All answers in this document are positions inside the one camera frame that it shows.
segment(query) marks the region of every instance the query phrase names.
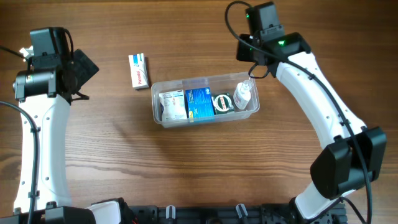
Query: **bottle cap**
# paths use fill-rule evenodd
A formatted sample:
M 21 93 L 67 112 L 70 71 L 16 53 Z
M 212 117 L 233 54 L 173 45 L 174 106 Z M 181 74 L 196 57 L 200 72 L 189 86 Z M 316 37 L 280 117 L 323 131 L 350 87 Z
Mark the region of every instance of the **bottle cap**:
M 251 88 L 253 88 L 253 83 L 250 82 L 249 80 L 245 80 L 242 83 L 240 92 L 241 93 L 247 93 L 247 92 L 249 92 L 251 90 Z

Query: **robotic arm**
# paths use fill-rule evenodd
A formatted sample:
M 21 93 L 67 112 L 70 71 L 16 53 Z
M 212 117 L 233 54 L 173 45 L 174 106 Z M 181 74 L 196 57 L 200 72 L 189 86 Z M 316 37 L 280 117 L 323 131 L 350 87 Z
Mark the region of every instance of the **robotic arm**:
M 168 206 L 128 207 L 123 199 L 94 203 L 88 208 L 73 208 L 65 173 L 65 130 L 72 95 L 81 96 L 81 86 L 98 67 L 81 51 L 73 52 L 69 32 L 61 27 L 33 30 L 30 33 L 34 56 L 28 59 L 34 70 L 20 72 L 14 83 L 19 106 L 27 111 L 39 129 L 39 160 L 35 193 L 34 223 L 45 215 L 45 223 L 135 223 L 135 224 L 242 224 L 249 223 L 334 223 L 325 214 L 337 207 L 341 196 L 362 188 L 366 179 L 358 159 L 361 150 L 370 181 L 378 178 L 386 147 L 380 128 L 368 129 L 343 103 L 323 76 L 309 45 L 298 33 L 284 34 L 272 2 L 246 10 L 251 34 L 241 34 L 236 58 L 264 65 L 293 94 L 312 123 L 324 149 L 311 166 L 313 182 L 289 204 L 268 204 L 246 208 L 243 204 L 226 208 L 178 208 Z M 67 38 L 71 42 L 69 52 Z M 330 92 L 313 81 L 314 75 Z M 354 137 L 348 131 L 349 124 Z M 0 223 L 22 223 L 29 211 L 33 167 L 33 139 L 29 124 L 22 117 L 22 172 L 14 202 L 14 216 L 0 218 Z M 360 149 L 356 149 L 353 138 Z
M 238 37 L 229 25 L 228 10 L 237 3 L 249 6 L 246 18 L 250 35 Z M 380 128 L 368 129 L 348 109 L 323 76 L 303 37 L 298 33 L 284 34 L 272 2 L 254 7 L 245 2 L 232 2 L 225 18 L 228 29 L 239 40 L 236 58 L 254 62 L 251 70 L 257 65 L 268 67 L 267 74 L 271 72 L 293 94 L 312 123 L 321 148 L 325 149 L 311 166 L 313 182 L 291 201 L 297 220 L 310 223 L 334 206 L 338 197 L 346 196 L 366 183 L 359 153 L 364 155 L 369 180 L 378 178 L 386 136 Z M 359 142 L 360 147 L 355 147 L 353 141 Z

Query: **label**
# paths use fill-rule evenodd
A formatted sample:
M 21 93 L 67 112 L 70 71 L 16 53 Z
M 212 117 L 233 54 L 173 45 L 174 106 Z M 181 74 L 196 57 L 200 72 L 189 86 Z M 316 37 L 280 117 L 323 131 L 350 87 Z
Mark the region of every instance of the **label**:
M 188 116 L 194 118 L 214 117 L 213 101 L 210 88 L 185 90 Z
M 138 79 L 138 85 L 141 85 L 142 84 L 142 79 L 141 79 L 140 71 L 137 71 L 137 79 Z
M 232 101 L 227 95 L 221 94 L 214 99 L 213 105 L 218 111 L 227 112 L 232 105 Z
M 236 105 L 239 109 L 244 110 L 245 107 L 246 107 L 246 106 L 248 105 L 248 103 L 249 103 L 250 96 L 249 96 L 249 100 L 245 100 L 245 99 L 243 98 L 243 96 L 242 96 L 241 93 L 239 92 L 239 89 L 240 89 L 241 86 L 242 86 L 242 83 L 239 83 L 238 86 L 237 86 L 236 89 L 235 89 L 234 97 L 233 97 L 233 98 L 234 98 L 235 105 Z
M 186 119 L 185 100 L 183 90 L 159 93 L 162 121 Z

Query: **white robotic arm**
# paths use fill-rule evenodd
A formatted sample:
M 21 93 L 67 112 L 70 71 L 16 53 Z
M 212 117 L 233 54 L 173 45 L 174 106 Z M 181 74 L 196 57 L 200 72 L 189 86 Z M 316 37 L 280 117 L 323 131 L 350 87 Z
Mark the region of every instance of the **white robotic arm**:
M 56 206 L 71 206 L 65 171 L 65 131 L 69 117 L 69 103 L 57 96 L 48 98 L 47 94 L 29 96 L 19 107 L 28 112 L 40 129 L 39 131 L 39 166 L 35 210 L 46 209 L 47 203 Z M 21 180 L 14 211 L 29 211 L 30 185 L 33 167 L 33 137 L 26 118 L 22 118 L 22 168 Z
M 366 127 L 365 124 L 348 109 L 336 94 L 323 76 L 315 60 L 315 56 L 312 53 L 301 52 L 290 56 L 289 60 L 308 69 L 308 71 L 316 75 L 328 87 L 345 116 L 349 119 L 354 133 L 361 133 L 363 128 Z M 307 115 L 317 133 L 322 149 L 333 143 L 337 136 L 341 136 L 343 139 L 349 138 L 349 133 L 341 125 L 342 120 L 330 98 L 320 85 L 309 79 L 307 74 L 291 65 L 281 62 L 277 69 L 276 78 L 293 94 Z M 344 193 L 343 196 L 352 192 L 354 190 Z M 303 218 L 310 220 L 325 211 L 335 200 L 323 197 L 314 184 L 311 183 L 303 193 L 296 197 L 295 203 Z

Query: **blue box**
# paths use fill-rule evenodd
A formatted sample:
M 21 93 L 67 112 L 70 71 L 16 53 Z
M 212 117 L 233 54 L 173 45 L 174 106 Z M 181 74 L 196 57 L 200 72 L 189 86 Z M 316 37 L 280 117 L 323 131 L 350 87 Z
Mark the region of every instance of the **blue box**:
M 187 96 L 188 117 L 202 118 L 214 117 L 213 101 L 211 100 L 210 88 L 185 90 Z

